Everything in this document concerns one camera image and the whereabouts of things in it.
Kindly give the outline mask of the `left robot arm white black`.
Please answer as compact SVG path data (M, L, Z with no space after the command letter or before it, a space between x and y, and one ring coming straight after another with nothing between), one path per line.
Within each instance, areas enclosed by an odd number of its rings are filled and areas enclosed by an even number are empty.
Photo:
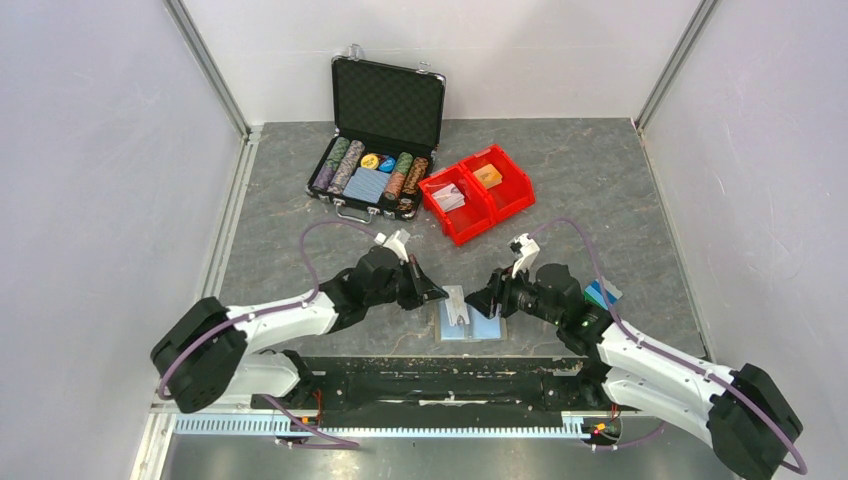
M272 347L350 328L375 306L415 310L447 296L413 256L376 246L355 266L297 297L231 307L203 298L153 347L150 358L161 376L162 398L182 413L258 394L302 407L314 394L311 373L296 352L274 353Z

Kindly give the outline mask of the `white credit card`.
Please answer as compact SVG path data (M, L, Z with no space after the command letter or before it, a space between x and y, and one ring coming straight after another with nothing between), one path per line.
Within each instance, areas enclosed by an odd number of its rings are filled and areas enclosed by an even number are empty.
M444 300L446 319L450 327L466 327L471 324L468 307L465 303L465 295L460 285L446 285L443 287L448 297Z

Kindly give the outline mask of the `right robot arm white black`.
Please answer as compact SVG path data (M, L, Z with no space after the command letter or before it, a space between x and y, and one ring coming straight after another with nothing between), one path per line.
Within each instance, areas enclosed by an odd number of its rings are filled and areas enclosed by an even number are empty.
M594 362L577 382L585 405L611 402L685 430L743 479L770 479L799 456L803 425L765 370L699 359L616 322L563 264L544 265L534 278L498 268L465 301L488 318L522 312L554 325L568 350Z

